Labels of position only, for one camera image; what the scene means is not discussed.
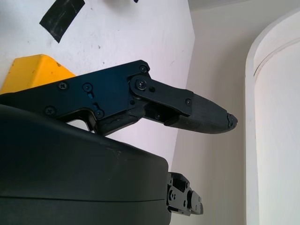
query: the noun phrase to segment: yellow block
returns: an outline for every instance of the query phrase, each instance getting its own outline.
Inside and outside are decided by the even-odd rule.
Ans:
[[[10,68],[0,94],[34,88],[74,76],[69,70],[47,55],[17,58]]]

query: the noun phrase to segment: black tape strip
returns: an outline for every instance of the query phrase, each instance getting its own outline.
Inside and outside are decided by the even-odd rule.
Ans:
[[[84,4],[84,0],[56,0],[39,24],[59,43]]]

